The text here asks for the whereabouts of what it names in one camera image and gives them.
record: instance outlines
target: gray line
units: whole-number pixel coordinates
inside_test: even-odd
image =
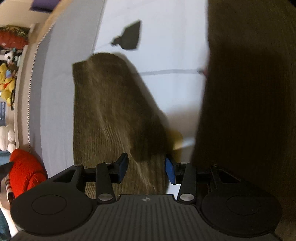
[[[141,73],[134,73],[140,76],[159,75],[159,74],[199,74],[199,69],[164,69],[158,71],[147,71]]]

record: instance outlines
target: purple object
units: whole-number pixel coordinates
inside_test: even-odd
[[[34,0],[30,10],[38,12],[52,12],[60,0]]]

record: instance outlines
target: winnie the pooh plush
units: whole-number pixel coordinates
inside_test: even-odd
[[[0,66],[0,91],[2,99],[6,100],[8,106],[11,105],[11,93],[15,88],[15,78],[8,70],[5,63]]]

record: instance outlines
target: brown corduroy fabric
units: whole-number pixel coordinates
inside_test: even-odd
[[[73,64],[75,82],[74,162],[85,168],[129,156],[119,194],[165,194],[167,139],[161,121],[121,58],[99,53]],[[86,194],[95,198],[94,183]]]
[[[210,62],[192,162],[217,163],[275,195],[296,240],[296,8],[209,0]]]

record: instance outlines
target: red stuffed toy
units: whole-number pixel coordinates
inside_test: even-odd
[[[9,178],[15,198],[47,179],[40,162],[27,151],[14,150],[10,161],[14,162]]]

